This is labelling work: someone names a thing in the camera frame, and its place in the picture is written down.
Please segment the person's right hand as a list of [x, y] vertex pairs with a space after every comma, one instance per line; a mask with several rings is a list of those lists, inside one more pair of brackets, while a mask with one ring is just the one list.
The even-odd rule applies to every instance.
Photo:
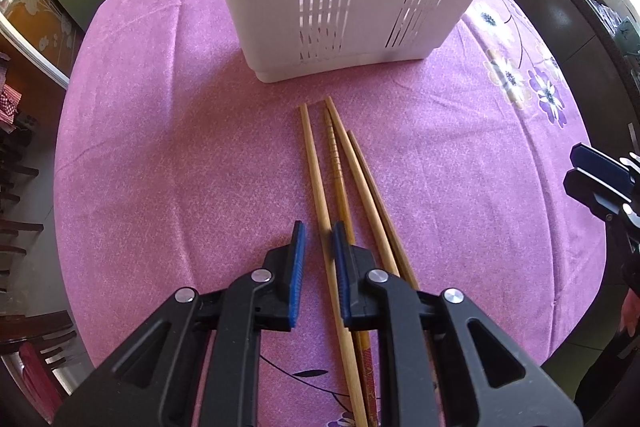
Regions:
[[620, 332], [626, 331], [630, 337], [636, 335], [640, 317], [640, 298], [632, 290], [627, 291], [627, 295], [623, 301], [622, 309], [620, 309]]

